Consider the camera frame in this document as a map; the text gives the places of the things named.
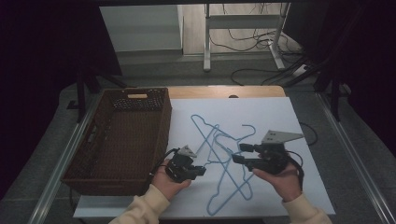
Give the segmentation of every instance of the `beige sleeve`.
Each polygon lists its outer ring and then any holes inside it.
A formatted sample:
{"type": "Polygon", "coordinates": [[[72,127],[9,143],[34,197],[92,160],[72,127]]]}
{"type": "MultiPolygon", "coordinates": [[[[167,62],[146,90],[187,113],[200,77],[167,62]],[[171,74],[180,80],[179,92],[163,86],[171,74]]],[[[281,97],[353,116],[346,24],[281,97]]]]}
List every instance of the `beige sleeve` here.
{"type": "Polygon", "coordinates": [[[145,195],[134,196],[134,201],[110,224],[159,223],[158,217],[169,206],[163,194],[150,185],[145,195]]]}
{"type": "Polygon", "coordinates": [[[302,194],[289,203],[282,203],[289,213],[293,224],[331,224],[326,213],[314,206],[302,194]]]}

